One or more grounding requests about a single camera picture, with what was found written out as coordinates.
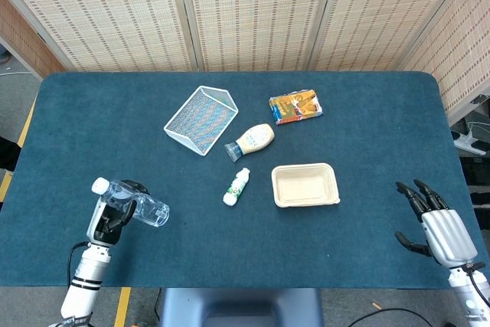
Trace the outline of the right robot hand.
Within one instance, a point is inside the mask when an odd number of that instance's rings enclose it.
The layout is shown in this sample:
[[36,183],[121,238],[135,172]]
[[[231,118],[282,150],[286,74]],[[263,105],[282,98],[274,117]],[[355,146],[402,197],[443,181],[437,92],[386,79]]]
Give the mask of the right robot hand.
[[401,232],[394,236],[411,252],[432,257],[448,269],[462,267],[478,256],[478,251],[458,212],[448,207],[439,193],[415,179],[418,191],[397,182],[397,191],[405,196],[426,236],[426,244],[416,244]]

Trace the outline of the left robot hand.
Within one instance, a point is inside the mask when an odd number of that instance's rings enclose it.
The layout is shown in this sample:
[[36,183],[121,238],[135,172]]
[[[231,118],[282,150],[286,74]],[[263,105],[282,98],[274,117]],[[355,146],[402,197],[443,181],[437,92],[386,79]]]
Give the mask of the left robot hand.
[[135,216],[139,199],[149,192],[136,181],[109,181],[102,177],[94,181],[91,190],[98,195],[98,200],[87,236],[92,244],[114,246],[120,239],[122,228]]

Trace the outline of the transparent plastic water bottle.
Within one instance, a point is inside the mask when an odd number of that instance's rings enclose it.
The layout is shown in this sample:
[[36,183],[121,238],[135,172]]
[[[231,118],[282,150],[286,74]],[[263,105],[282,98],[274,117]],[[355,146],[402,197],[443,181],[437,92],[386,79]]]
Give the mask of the transparent plastic water bottle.
[[153,227],[161,227],[170,215],[169,206],[150,196],[147,188],[129,179],[107,180],[99,177],[92,184],[92,192],[111,208],[125,213],[131,202],[136,203],[132,218]]

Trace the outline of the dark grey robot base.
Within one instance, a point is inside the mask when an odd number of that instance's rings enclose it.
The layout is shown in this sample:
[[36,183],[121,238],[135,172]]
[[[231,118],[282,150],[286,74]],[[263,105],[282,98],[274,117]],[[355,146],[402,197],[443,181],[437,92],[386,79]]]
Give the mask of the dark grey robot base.
[[158,327],[324,327],[315,288],[167,288]]

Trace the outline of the small white green bottle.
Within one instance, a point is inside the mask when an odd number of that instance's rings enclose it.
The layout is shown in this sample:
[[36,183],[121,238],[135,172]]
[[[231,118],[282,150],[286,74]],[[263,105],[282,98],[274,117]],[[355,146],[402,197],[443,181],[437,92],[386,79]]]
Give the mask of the small white green bottle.
[[242,168],[231,182],[229,188],[223,196],[223,202],[227,206],[234,206],[237,203],[242,191],[247,185],[250,179],[250,170],[248,168]]

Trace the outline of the beige sauce squeeze bottle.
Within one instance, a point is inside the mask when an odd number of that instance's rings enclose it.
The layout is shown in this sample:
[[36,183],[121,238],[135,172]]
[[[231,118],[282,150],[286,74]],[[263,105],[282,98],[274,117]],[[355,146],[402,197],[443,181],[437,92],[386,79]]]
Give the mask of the beige sauce squeeze bottle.
[[271,126],[267,123],[249,128],[240,138],[226,144],[224,147],[233,162],[243,155],[257,152],[267,147],[275,138]]

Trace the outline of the white power strip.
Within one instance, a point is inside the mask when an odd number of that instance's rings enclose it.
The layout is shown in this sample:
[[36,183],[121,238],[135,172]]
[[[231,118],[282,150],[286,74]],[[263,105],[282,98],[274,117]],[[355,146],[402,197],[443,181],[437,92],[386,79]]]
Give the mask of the white power strip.
[[470,132],[465,135],[451,131],[451,135],[457,149],[461,149],[474,155],[486,155],[490,152],[490,143],[474,138]]

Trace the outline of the teal felt table cloth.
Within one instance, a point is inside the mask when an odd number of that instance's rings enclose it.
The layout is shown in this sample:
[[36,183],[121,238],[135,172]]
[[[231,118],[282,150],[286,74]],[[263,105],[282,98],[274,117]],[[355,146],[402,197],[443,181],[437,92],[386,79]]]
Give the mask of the teal felt table cloth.
[[[206,156],[164,125],[199,87],[238,114]],[[276,125],[270,97],[314,90],[321,116]],[[225,145],[267,123],[274,140],[233,162]],[[271,172],[324,162],[339,204],[279,208]],[[235,175],[250,179],[234,206]],[[435,78],[423,72],[64,73],[41,83],[0,210],[0,286],[63,286],[96,178],[131,179],[168,222],[122,229],[105,286],[445,289],[448,271],[394,236],[425,240],[396,183],[427,183],[457,210],[487,260]]]

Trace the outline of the beige plastic food container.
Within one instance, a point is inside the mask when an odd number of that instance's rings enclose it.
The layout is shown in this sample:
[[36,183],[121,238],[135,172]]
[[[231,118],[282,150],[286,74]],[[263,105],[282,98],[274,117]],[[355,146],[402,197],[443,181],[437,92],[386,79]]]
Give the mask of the beige plastic food container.
[[280,165],[271,172],[279,208],[305,208],[340,203],[334,169],[327,163]]

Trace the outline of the yellow colourful snack packet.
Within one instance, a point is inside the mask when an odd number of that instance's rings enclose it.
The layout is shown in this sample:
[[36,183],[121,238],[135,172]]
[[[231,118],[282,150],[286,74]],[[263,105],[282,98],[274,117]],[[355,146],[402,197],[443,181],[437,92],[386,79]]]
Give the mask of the yellow colourful snack packet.
[[323,114],[322,106],[314,90],[300,90],[270,97],[269,107],[276,125],[294,123]]

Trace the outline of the woven bamboo folding screen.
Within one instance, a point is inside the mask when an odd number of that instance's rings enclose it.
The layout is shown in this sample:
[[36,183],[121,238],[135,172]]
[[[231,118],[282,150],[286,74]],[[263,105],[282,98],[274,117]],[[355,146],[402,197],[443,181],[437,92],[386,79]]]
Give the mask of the woven bamboo folding screen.
[[0,41],[38,77],[415,70],[450,122],[490,104],[490,0],[0,0]]

